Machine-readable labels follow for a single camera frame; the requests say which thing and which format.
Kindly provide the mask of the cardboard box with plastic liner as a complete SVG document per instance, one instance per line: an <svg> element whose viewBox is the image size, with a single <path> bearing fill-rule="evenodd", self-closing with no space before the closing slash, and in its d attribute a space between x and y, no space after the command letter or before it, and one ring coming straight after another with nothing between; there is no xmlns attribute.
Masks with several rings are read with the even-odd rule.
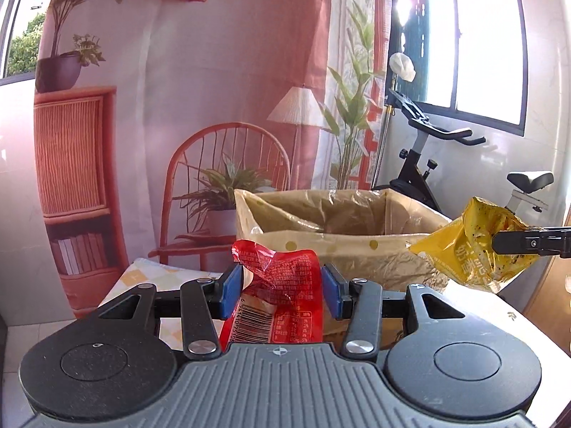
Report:
<svg viewBox="0 0 571 428"><path fill-rule="evenodd" d="M234 192L241 239L273 251L311 249L345 278L362 277L386 290L412 283L438 293L449 280L410 247L449 218L392 189Z"/></svg>

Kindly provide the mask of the black exercise bike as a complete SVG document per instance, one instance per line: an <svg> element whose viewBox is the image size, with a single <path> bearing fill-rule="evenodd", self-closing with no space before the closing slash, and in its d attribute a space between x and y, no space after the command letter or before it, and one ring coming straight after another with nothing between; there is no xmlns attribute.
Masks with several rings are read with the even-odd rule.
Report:
<svg viewBox="0 0 571 428"><path fill-rule="evenodd" d="M400 151L403 163L398 175L385 179L382 160L390 145L388 127L381 128L372 189L390 188L444 215L455 214L451 205L473 195L491 200L494 191L506 189L511 191L503 206L512 213L522 204L540 214L549 209L537 193L554 183L552 171L513 168L502 148L503 141L475 136L471 128L442 128L417 103L390 89L385 115L390 117L396 111L415 131L415 139Z"/></svg>

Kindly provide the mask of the patterned tablecloth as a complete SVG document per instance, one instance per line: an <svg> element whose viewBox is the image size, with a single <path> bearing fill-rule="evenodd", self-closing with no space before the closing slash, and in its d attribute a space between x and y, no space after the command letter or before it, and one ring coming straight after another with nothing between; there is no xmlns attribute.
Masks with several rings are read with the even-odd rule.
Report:
<svg viewBox="0 0 571 428"><path fill-rule="evenodd" d="M112 286L100 305L106 304L141 283L154 284L159 292L178 290L180 286L199 278L218 279L222 274L211 271L194 271L163 265L148 259L137 258L127 267ZM172 350L183 350L180 318L162 318L159 338Z"/></svg>

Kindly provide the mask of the yellow snack bag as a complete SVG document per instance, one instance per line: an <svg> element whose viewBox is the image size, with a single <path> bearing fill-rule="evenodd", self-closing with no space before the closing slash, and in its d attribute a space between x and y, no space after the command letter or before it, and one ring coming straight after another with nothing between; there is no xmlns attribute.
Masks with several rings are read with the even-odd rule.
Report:
<svg viewBox="0 0 571 428"><path fill-rule="evenodd" d="M461 285L497 294L539 256L496 254L492 237L501 231L527 228L506 208L473 197L462 215L408 250Z"/></svg>

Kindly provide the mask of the printed room backdrop cloth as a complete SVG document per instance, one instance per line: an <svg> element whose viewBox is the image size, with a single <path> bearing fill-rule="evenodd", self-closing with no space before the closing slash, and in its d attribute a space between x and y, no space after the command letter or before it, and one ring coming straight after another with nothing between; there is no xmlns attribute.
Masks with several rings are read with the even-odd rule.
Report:
<svg viewBox="0 0 571 428"><path fill-rule="evenodd" d="M391 0L50 0L34 141L49 247L72 313L129 264L215 271L232 215L190 194L227 162L269 189L368 188ZM362 83L360 75L372 79Z"/></svg>

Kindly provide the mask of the red snack packet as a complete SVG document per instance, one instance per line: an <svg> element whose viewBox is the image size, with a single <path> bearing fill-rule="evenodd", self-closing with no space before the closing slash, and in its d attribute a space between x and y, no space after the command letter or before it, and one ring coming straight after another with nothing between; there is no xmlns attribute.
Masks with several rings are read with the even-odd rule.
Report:
<svg viewBox="0 0 571 428"><path fill-rule="evenodd" d="M273 251L254 241L232 247L234 260L252 275L232 315L224 321L221 345L313 344L323 339L320 264L314 251Z"/></svg>

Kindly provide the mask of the white cloth on pole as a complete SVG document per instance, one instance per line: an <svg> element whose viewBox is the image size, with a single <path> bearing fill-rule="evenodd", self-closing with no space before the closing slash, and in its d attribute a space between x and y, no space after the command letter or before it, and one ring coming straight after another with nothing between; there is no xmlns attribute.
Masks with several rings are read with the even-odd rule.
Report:
<svg viewBox="0 0 571 428"><path fill-rule="evenodd" d="M394 75L411 83L415 79L416 71L412 62L405 53L395 52L389 57L389 67Z"/></svg>

